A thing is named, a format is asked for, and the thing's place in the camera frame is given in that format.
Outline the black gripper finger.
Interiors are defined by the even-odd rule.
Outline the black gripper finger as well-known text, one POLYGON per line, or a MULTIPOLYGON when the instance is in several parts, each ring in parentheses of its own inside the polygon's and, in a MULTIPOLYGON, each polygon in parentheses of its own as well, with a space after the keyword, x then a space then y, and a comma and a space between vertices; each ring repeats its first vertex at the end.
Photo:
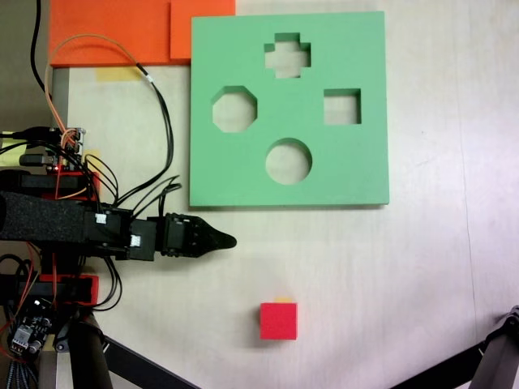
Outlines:
POLYGON ((201 257, 216 250, 232 249, 237 240, 223 233, 199 217, 191 218, 188 228, 188 256, 201 257))

